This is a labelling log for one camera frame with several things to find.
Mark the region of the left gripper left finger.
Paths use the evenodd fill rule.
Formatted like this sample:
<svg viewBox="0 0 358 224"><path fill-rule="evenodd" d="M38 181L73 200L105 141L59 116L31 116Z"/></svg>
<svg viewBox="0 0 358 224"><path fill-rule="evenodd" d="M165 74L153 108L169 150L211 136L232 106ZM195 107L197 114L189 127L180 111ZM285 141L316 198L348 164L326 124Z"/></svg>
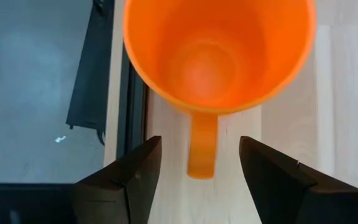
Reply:
<svg viewBox="0 0 358 224"><path fill-rule="evenodd" d="M77 182L71 200L78 223L147 223L162 159L154 136L110 165Z"/></svg>

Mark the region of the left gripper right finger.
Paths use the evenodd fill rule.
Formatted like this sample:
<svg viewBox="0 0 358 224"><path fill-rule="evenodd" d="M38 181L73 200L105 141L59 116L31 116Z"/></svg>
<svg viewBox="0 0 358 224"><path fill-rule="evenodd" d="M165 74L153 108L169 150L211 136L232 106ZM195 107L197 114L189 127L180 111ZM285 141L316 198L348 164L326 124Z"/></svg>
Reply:
<svg viewBox="0 0 358 224"><path fill-rule="evenodd" d="M306 190L316 181L298 161L251 137L239 143L242 171L262 223L296 223Z"/></svg>

